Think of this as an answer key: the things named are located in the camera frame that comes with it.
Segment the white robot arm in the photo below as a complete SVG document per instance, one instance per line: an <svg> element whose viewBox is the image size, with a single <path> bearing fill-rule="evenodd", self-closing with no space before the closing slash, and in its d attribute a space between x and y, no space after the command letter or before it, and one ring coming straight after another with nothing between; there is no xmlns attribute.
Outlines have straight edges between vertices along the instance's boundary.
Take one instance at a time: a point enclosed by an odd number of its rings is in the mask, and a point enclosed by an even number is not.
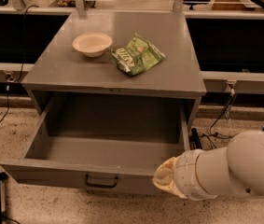
<svg viewBox="0 0 264 224"><path fill-rule="evenodd" d="M235 135L226 147L184 152L156 170L153 184L182 199L264 197L264 131Z"/></svg>

